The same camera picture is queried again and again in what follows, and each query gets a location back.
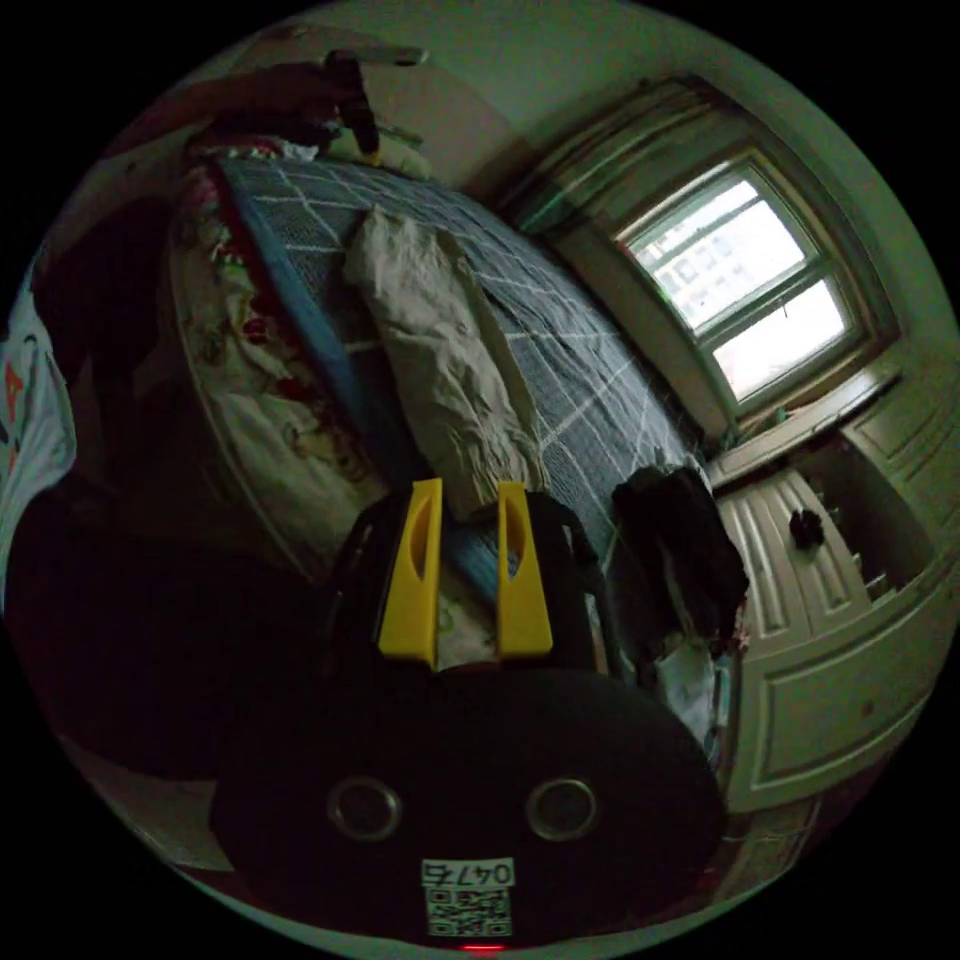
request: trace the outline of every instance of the printed number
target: printed number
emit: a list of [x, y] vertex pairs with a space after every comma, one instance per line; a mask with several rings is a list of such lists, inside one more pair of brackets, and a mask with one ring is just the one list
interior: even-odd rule
[[424, 860], [421, 880], [425, 887], [512, 887], [513, 860]]

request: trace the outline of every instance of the black jacket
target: black jacket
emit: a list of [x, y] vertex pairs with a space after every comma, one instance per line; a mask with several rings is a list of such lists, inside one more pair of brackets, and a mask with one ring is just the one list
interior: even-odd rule
[[750, 581], [697, 472], [644, 467], [614, 490], [613, 502], [624, 538], [650, 570], [661, 597], [669, 594], [657, 540], [674, 561], [675, 580], [697, 633], [729, 640]]

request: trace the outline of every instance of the white cabinet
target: white cabinet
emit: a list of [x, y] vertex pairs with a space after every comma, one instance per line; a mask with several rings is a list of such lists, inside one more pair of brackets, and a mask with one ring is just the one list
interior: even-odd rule
[[[902, 469], [910, 475], [912, 467]], [[844, 503], [844, 533], [804, 474]], [[955, 549], [933, 548], [880, 471], [842, 441], [721, 497], [718, 507], [751, 583], [750, 647], [725, 778], [731, 811], [747, 813], [814, 796], [903, 740], [947, 657], [960, 560]], [[809, 552], [789, 531], [791, 512], [804, 508], [824, 528], [823, 546]], [[862, 544], [862, 559], [847, 537]], [[878, 570], [889, 587], [874, 599], [865, 579]]]
[[[798, 471], [785, 470], [718, 506], [750, 578], [752, 649], [772, 653], [807, 643], [870, 608], [849, 548]], [[811, 553], [798, 550], [790, 533], [790, 515], [802, 509], [823, 522], [824, 544]]]
[[960, 530], [960, 361], [916, 358], [886, 396], [843, 428], [910, 506], [935, 547]]
[[876, 762], [916, 721], [956, 627], [960, 561], [817, 637], [751, 639], [727, 800], [748, 812], [812, 796]]

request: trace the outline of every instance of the window frame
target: window frame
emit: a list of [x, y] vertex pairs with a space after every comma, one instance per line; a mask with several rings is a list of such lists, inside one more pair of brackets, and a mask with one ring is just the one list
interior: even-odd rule
[[[748, 180], [757, 191], [757, 199], [752, 203], [763, 200], [770, 206], [804, 252], [804, 260], [762, 285], [749, 297], [741, 298], [721, 311], [699, 329], [694, 329], [656, 280], [653, 270], [640, 262], [634, 249], [650, 242], [651, 235], [669, 229], [692, 209], [702, 207], [731, 183], [742, 179]], [[798, 196], [802, 201], [800, 204], [795, 202]], [[803, 195], [794, 179], [767, 151], [756, 143], [741, 143], [725, 155], [712, 158], [699, 172], [692, 172], [686, 183], [679, 187], [674, 185], [672, 191], [654, 199], [614, 233], [613, 239], [624, 255], [646, 283], [656, 290], [658, 300], [697, 351], [731, 422], [749, 419], [761, 409], [776, 406], [791, 391], [795, 392], [803, 381], [824, 375], [828, 367], [849, 359], [864, 341], [874, 338], [875, 330], [866, 315], [869, 311], [864, 309], [864, 298], [856, 289], [854, 271], [837, 249], [824, 218], [816, 212], [817, 206]], [[744, 209], [746, 206], [739, 208], [738, 212]], [[702, 236], [715, 230], [718, 222], [703, 228], [698, 236], [688, 238], [681, 247], [695, 245]], [[714, 351], [820, 281], [826, 281], [830, 288], [844, 324], [844, 333], [789, 371], [737, 400]]]

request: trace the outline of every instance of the bed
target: bed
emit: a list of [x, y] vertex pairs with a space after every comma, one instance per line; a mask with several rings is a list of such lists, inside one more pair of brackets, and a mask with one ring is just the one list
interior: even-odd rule
[[[648, 622], [610, 495], [639, 466], [702, 468], [696, 429], [559, 261], [440, 184], [266, 140], [191, 152], [164, 312], [233, 484], [277, 553], [319, 581], [360, 511], [416, 471], [376, 329], [341, 275], [374, 202], [460, 241], [537, 405], [551, 492], [576, 509], [602, 557], [621, 639], [636, 654], [660, 628]], [[331, 388], [344, 376], [381, 405], [388, 442], [376, 450]], [[445, 553], [441, 669], [494, 658], [493, 528], [466, 540]]]

